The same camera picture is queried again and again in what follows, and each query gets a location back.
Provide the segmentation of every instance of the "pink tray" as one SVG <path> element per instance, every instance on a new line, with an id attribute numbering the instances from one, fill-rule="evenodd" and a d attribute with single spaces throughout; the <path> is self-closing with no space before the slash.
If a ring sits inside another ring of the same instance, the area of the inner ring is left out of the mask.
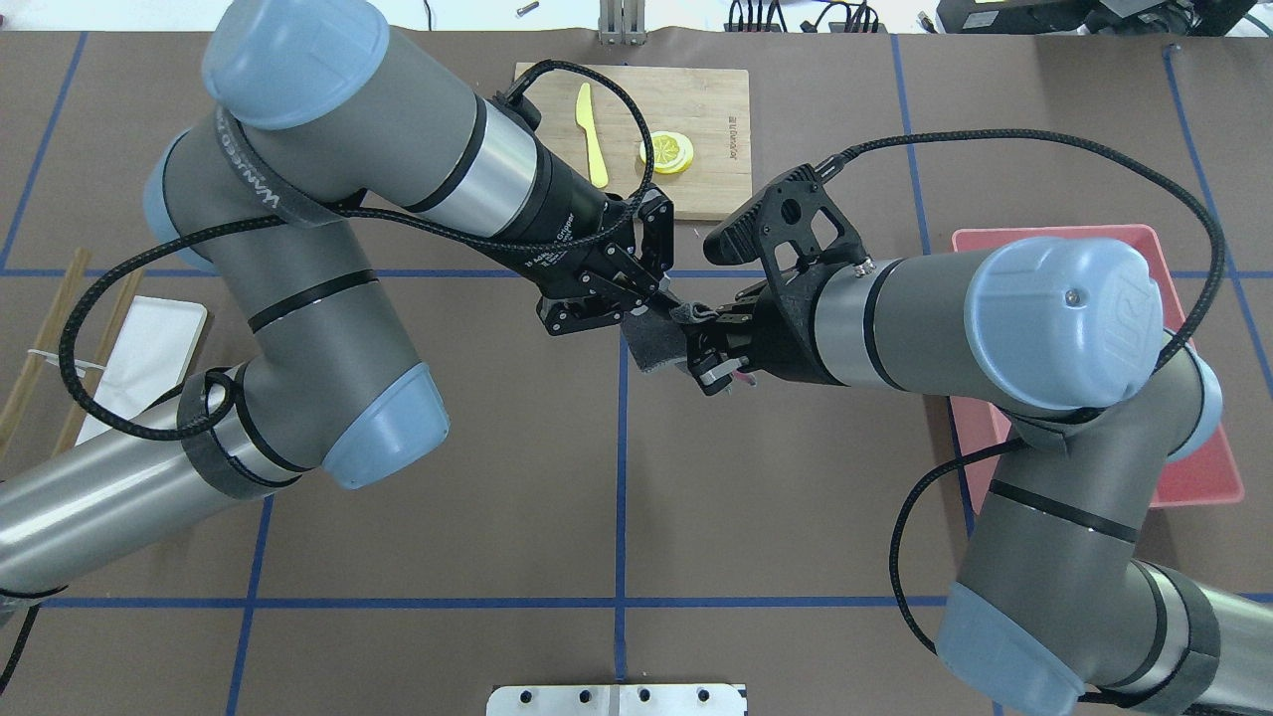
<path id="1" fill-rule="evenodd" d="M 1004 243 L 1031 236 L 1059 236 L 1062 238 L 1106 237 L 1127 242 L 1141 252 L 1150 262 L 1150 276 L 1158 283 L 1162 292 L 1162 316 L 1169 329 L 1179 329 L 1185 313 L 1180 307 L 1180 297 L 1167 273 L 1167 262 L 1162 257 L 1158 234 L 1143 224 L 1105 226 L 1105 227 L 1049 227 L 1023 229 L 961 229 L 951 237 L 955 251 L 980 251 L 995 248 Z M 960 450 L 967 455 L 983 447 L 1002 442 L 1012 427 L 1008 419 L 989 403 L 971 397 L 952 397 L 955 428 L 959 431 Z M 985 490 L 994 475 L 998 459 L 983 460 L 969 465 L 967 492 L 973 499 L 973 510 L 980 512 Z M 1153 493 L 1151 507 L 1183 507 L 1186 505 L 1223 505 L 1239 502 L 1245 494 L 1242 479 L 1237 475 L 1234 454 L 1228 448 L 1228 437 L 1221 424 L 1193 455 L 1179 462 L 1172 462 L 1162 470 L 1158 487 Z"/>

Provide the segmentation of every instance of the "wooden stick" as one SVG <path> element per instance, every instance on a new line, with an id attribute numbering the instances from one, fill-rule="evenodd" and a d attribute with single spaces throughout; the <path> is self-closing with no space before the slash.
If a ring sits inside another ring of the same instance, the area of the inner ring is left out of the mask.
<path id="1" fill-rule="evenodd" d="M 84 270 L 88 269 L 90 257 L 92 255 L 87 248 L 75 250 L 71 265 L 66 269 L 62 283 L 57 287 L 57 296 L 53 298 L 53 304 L 48 308 L 48 315 L 45 316 L 45 322 L 39 326 L 39 334 L 36 336 L 36 344 L 32 348 L 50 353 L 57 349 L 57 336 L 62 331 L 66 316 L 75 304 L 75 294 L 79 293 L 79 285 L 84 280 Z M 18 373 L 18 380 L 14 382 L 13 390 L 9 391 L 4 412 L 0 412 L 0 457 L 9 448 L 9 441 L 18 429 L 18 423 L 22 422 L 23 413 L 27 412 L 31 394 L 36 390 L 36 378 L 39 377 L 39 367 L 43 364 L 43 355 L 28 353 L 27 361 L 22 364 L 22 372 Z"/>
<path id="2" fill-rule="evenodd" d="M 145 271 L 132 271 L 120 284 L 120 296 L 115 299 L 111 319 L 106 324 L 106 331 L 102 333 L 102 340 L 97 344 L 97 354 L 93 357 L 93 362 L 98 366 L 106 366 L 107 361 L 111 359 L 111 352 L 115 350 L 115 341 L 120 339 L 120 330 L 123 327 L 123 319 L 129 316 L 132 298 L 136 297 L 137 285 L 144 276 Z M 102 382 L 102 371 L 89 371 L 81 382 L 89 395 L 95 394 L 97 386 Z M 84 413 L 83 408 L 71 405 L 70 412 L 66 414 L 66 420 L 62 423 L 62 432 L 57 436 L 57 445 L 53 446 L 53 455 L 60 455 L 75 447 L 75 441 L 79 438 L 79 431 L 84 426 L 85 418 L 88 418 L 88 414 Z"/>

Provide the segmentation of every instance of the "lemon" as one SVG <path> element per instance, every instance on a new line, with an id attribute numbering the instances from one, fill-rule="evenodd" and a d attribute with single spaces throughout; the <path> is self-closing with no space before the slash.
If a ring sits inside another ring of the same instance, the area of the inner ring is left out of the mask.
<path id="1" fill-rule="evenodd" d="M 690 138 L 679 131 L 656 131 L 649 135 L 654 145 L 654 172 L 661 175 L 676 175 L 690 168 L 694 163 L 694 144 Z M 640 161 L 645 161 L 645 145 L 638 144 L 636 150 Z"/>

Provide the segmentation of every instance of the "wooden cutting board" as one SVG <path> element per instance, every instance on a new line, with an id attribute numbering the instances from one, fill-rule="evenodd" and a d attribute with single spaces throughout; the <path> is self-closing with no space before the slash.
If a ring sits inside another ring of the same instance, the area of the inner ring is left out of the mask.
<path id="1" fill-rule="evenodd" d="M 518 62 L 521 75 L 531 62 Z M 694 164 L 679 175 L 654 175 L 676 204 L 677 219 L 719 220 L 751 197 L 751 94 L 746 70 L 592 65 L 636 102 L 651 131 L 679 131 L 694 143 Z M 544 113 L 536 134 L 545 147 L 584 177 L 588 150 L 574 124 L 574 103 L 586 78 L 552 71 L 526 96 Z M 624 103 L 591 83 L 592 113 L 610 172 L 605 191 L 628 196 L 644 169 L 640 132 Z"/>

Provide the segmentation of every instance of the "blue cap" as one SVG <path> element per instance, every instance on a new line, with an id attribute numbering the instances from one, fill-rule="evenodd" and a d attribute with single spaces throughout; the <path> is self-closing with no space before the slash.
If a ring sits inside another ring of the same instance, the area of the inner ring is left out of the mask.
<path id="1" fill-rule="evenodd" d="M 1220 378 L 1216 377 L 1216 371 L 1212 371 L 1211 366 L 1188 343 L 1185 344 L 1185 350 L 1193 358 L 1194 366 L 1198 368 L 1198 380 L 1202 381 L 1202 412 L 1198 415 L 1198 424 L 1194 426 L 1194 432 L 1189 434 L 1189 440 L 1178 447 L 1175 452 L 1167 455 L 1167 462 L 1189 457 L 1204 442 L 1211 440 L 1212 433 L 1220 427 L 1220 414 L 1225 410 L 1225 394 L 1220 390 Z"/>
<path id="2" fill-rule="evenodd" d="M 449 431 L 429 367 L 416 363 L 345 428 L 322 466 L 340 487 L 358 489 L 424 457 Z"/>
<path id="3" fill-rule="evenodd" d="M 1015 400 L 1105 408 L 1150 380 L 1162 299 L 1148 262 L 1122 241 L 1026 238 L 976 270 L 964 327 L 981 371 Z"/>
<path id="4" fill-rule="evenodd" d="M 168 214 L 168 203 L 163 197 L 163 172 L 168 167 L 168 157 L 172 155 L 172 148 L 177 147 L 181 138 L 186 136 L 186 131 L 178 134 L 168 143 L 168 147 L 163 150 L 163 155 L 159 157 L 159 162 L 155 163 L 155 168 L 150 169 L 150 177 L 146 178 L 145 189 L 141 190 L 141 211 L 146 217 L 146 224 L 150 226 L 150 233 L 155 234 L 159 243 L 168 243 L 169 241 L 181 238 L 181 232 L 177 231 L 177 227 L 172 223 L 172 215 Z M 182 248 L 177 252 L 177 256 L 201 271 L 216 275 L 216 266 L 196 254 L 193 248 Z"/>
<path id="5" fill-rule="evenodd" d="M 1068 716 L 1086 691 L 1055 654 L 959 582 L 946 598 L 937 656 L 967 685 L 1030 716 Z"/>
<path id="6" fill-rule="evenodd" d="M 294 127 L 362 89 L 388 46 L 388 22 L 364 0 L 234 0 L 204 52 L 204 87 L 246 125 Z"/>

